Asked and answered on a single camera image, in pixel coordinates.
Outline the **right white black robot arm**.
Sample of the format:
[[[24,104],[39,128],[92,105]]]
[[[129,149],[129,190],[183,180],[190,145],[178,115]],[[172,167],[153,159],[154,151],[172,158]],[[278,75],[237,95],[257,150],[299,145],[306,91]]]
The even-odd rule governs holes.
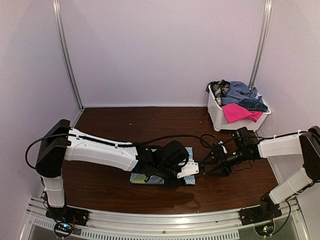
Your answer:
[[[215,177],[227,177],[232,168],[244,161],[270,157],[300,155],[302,167],[260,198],[256,210],[259,220],[266,221],[278,211],[279,204],[298,195],[320,181],[320,128],[313,126],[306,131],[297,131],[273,137],[253,136],[246,127],[232,133],[235,151],[225,152],[225,143],[210,146],[209,154],[199,164],[201,173]]]

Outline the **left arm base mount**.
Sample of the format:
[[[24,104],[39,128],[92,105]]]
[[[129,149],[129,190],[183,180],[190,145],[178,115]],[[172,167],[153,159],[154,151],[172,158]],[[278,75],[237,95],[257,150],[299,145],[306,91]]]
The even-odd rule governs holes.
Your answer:
[[[87,225],[89,211],[70,206],[46,207],[47,218],[54,220],[53,232],[59,238],[67,238],[76,232],[76,226]]]

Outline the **blue dotted shirt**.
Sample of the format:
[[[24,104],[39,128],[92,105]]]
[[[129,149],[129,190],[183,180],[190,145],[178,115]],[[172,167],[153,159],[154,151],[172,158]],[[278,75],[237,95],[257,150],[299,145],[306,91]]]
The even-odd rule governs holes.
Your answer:
[[[223,106],[228,104],[237,104],[244,99],[249,99],[254,102],[264,103],[262,96],[258,95],[258,90],[254,87],[250,89],[241,81],[231,81],[228,92],[221,98]]]

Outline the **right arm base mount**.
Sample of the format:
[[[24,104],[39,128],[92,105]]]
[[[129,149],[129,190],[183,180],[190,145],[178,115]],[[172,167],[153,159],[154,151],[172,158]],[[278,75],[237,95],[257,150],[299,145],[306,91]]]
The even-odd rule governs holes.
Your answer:
[[[276,232],[275,218],[282,216],[281,210],[277,208],[271,212],[263,212],[261,206],[242,207],[238,214],[241,224],[253,225],[255,233],[262,238],[271,237]]]

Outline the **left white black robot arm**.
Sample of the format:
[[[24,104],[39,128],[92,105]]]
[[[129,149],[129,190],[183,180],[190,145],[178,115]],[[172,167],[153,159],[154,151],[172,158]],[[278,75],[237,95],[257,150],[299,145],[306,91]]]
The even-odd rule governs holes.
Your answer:
[[[33,141],[25,150],[39,143],[35,165],[26,164],[40,175],[46,190],[48,209],[61,222],[72,218],[66,204],[63,187],[63,161],[80,161],[114,167],[145,176],[148,181],[157,176],[166,187],[185,185],[182,171],[189,162],[189,153],[182,143],[173,140],[164,146],[147,143],[117,142],[86,134],[70,127],[67,119],[59,120],[43,137]]]

